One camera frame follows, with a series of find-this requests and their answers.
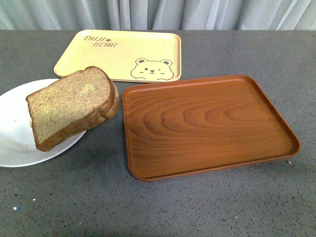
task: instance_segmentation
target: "table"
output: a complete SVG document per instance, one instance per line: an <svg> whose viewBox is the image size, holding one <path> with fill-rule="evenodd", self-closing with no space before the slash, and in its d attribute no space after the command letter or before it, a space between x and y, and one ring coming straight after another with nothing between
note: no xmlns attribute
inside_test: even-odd
<svg viewBox="0 0 316 237"><path fill-rule="evenodd" d="M316 235L316 32L172 32L182 38L181 80L254 78L300 138L300 154L142 182L127 167L120 105L63 154L0 167L0 236ZM57 78L76 33L0 31L0 95ZM135 83L116 85L122 94Z"/></svg>

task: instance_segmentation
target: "curtain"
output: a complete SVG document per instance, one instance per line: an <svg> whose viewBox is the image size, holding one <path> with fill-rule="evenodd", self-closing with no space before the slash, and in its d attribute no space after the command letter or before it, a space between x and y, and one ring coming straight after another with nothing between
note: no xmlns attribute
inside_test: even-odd
<svg viewBox="0 0 316 237"><path fill-rule="evenodd" d="M0 0L2 30L316 30L316 0Z"/></svg>

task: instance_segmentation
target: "bread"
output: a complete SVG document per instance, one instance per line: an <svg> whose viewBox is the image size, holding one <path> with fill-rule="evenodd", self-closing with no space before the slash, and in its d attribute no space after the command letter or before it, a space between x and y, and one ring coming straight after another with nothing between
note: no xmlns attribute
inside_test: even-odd
<svg viewBox="0 0 316 237"><path fill-rule="evenodd" d="M66 138L112 118L119 92L97 67L65 76L26 97L36 148L49 151Z"/></svg>

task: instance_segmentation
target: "cartoon bear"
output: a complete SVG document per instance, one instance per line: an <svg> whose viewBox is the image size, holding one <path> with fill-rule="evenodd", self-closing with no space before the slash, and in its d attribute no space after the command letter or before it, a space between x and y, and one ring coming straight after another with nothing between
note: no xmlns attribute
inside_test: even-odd
<svg viewBox="0 0 316 237"><path fill-rule="evenodd" d="M168 59L148 61L146 58L139 58L130 74L136 79L170 80L174 75L170 68L171 65L172 62Z"/></svg>

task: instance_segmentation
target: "tray rim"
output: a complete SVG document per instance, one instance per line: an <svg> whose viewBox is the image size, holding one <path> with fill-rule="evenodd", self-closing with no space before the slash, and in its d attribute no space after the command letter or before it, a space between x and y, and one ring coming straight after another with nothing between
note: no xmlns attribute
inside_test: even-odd
<svg viewBox="0 0 316 237"><path fill-rule="evenodd" d="M173 81L178 81L180 78L181 78L181 75L182 75L182 40L181 40L181 37L175 33L169 33L169 32L156 32L156 31L153 31L153 32L146 32L146 31L133 31L133 30L130 30L130 31L127 31L127 30L124 30L124 31L116 31L116 30L95 30L95 29L86 29L86 30L82 30L82 31L79 31L75 34L75 36L72 38L72 40L70 41L70 43L67 45L66 49L64 50L63 54L59 57L57 63L55 64L54 66L54 73L60 77L60 78L63 78L67 75L64 75L62 76L62 74L60 72L58 72L58 66L60 64L60 60L64 57L64 55L67 55L67 51L69 49L69 46L73 43L73 41L76 39L76 37L78 37L79 35L82 35L84 34L85 32L119 32L119 34L123 34L123 33L142 33L142 34L146 34L146 35L152 35L152 34L158 34L158 35L170 35L170 36L173 36L175 38L177 38L177 41L179 42L178 43L178 46L179 46L179 75L171 80L171 81L168 81L168 82L173 82ZM118 81L118 82L134 82L134 83L144 83L144 84L153 84L153 83L159 83L157 81L139 81L139 80L136 80L136 79L111 79L113 81Z"/></svg>
<svg viewBox="0 0 316 237"><path fill-rule="evenodd" d="M196 79L186 79L186 80L178 80L178 81L171 81L168 83L163 82L165 85L161 86L161 83L155 83L155 84L143 84L143 85L134 85L131 86L129 88L127 88L123 94L122 94L122 105L123 105L123 116L124 116L124 128L125 128L125 140L128 140L128 132L126 129L126 124L127 124L127 118L125 116L125 111L126 111L126 107L124 106L124 101L126 100L126 97L132 93L133 91L138 90L139 87L148 87L147 90L154 90L158 88L164 88L164 87L170 87L172 86L172 84L181 84L183 82L186 81L202 81L202 80L219 80L219 79L231 79L232 77L234 78L244 78L248 81L250 81L251 83L255 84L255 86L259 89L260 93L262 93L264 99L266 99L269 104L271 105L271 107L275 110L276 114L280 117L280 120L283 122L283 124L287 127L287 129L289 130L289 132L291 132L291 134L293 135L293 137L295 138L295 142L297 142L297 147L298 149L295 150L295 152L293 152L292 154L289 155L283 155L283 156L276 156L276 157L272 157L272 158L264 158L264 159L257 159L257 160L250 160L250 161L244 161L244 162L240 162L240 163L232 163L232 164L226 164L226 165L221 165L221 166L216 166L216 167L211 167L211 168L204 168L204 169L198 169L198 170L193 170L193 171L182 171L182 172L178 172L178 173L172 173L172 174L167 174L167 175L161 175L161 176L152 176L152 177L147 177L144 178L140 175L137 174L137 172L135 172L133 169L131 169L131 161L130 161L130 151L127 148L128 144L126 142L126 153L127 153L127 164L128 164L128 169L131 172L131 174L138 180L144 181L144 182L151 182L151 181L157 181L157 180L163 180L163 179L169 179L169 178L175 178L175 177L182 177L182 176L187 176L187 175L192 175L192 174L199 174L199 173L206 173L206 172L210 172L210 171L216 171L216 170L222 170L222 169L229 169L229 168L235 168L235 167L240 167L240 166L245 166L245 165L250 165L250 164L256 164L256 163L263 163L263 162L267 162L267 161L274 161L274 160L280 160L280 159L285 159L285 158L290 158L290 157L294 157L296 155L298 155L301 151L302 145L301 145L301 141L298 138L298 136L296 135L296 133L293 131L293 129L289 126L289 124L286 122L286 120L284 119L284 117L280 114L280 112L278 111L278 109L275 107L275 105L273 104L273 102L268 98L268 96L265 94L265 92L262 90L262 88L260 87L260 85L250 76L247 75L243 75L243 74L236 74L236 75L227 75L227 76L218 76L218 77L206 77L206 78L196 78Z"/></svg>

